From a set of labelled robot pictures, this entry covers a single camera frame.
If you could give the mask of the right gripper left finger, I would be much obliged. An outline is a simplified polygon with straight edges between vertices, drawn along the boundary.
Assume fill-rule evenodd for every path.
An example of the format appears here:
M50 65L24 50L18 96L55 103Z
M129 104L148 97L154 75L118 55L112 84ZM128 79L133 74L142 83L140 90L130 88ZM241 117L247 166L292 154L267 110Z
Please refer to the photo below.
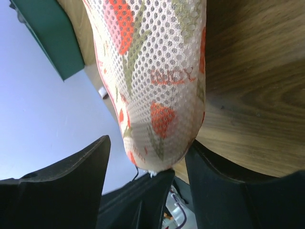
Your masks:
M94 229L111 142L83 150L19 179L0 182L2 229Z

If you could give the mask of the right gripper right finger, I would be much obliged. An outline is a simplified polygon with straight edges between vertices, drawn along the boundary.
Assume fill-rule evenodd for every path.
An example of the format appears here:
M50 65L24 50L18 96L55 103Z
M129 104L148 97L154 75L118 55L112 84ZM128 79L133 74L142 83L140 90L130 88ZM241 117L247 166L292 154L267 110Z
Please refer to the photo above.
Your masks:
M273 177L242 167L194 141L185 157L200 229L302 229L305 173Z

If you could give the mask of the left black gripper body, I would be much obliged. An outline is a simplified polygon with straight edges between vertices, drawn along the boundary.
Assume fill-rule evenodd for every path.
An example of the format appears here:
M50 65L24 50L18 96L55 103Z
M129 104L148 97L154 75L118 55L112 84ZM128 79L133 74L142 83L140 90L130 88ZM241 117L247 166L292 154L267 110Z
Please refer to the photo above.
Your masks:
M164 207L175 173L145 174L102 196L97 217L99 229L160 229Z

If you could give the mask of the pink floral laundry bag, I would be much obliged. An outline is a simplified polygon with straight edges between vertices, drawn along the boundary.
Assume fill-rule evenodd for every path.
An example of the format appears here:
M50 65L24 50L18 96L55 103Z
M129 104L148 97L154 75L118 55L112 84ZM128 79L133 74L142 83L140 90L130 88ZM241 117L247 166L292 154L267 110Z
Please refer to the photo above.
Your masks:
M205 117L204 0L86 0L97 67L130 161L181 161Z

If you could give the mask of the green compartment tray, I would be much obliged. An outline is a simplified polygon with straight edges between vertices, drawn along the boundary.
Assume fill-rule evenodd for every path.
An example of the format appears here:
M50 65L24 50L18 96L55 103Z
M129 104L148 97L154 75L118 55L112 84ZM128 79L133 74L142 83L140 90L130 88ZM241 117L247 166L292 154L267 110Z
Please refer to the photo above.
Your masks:
M62 80L85 66L72 23L56 0L11 0L10 7L25 24Z

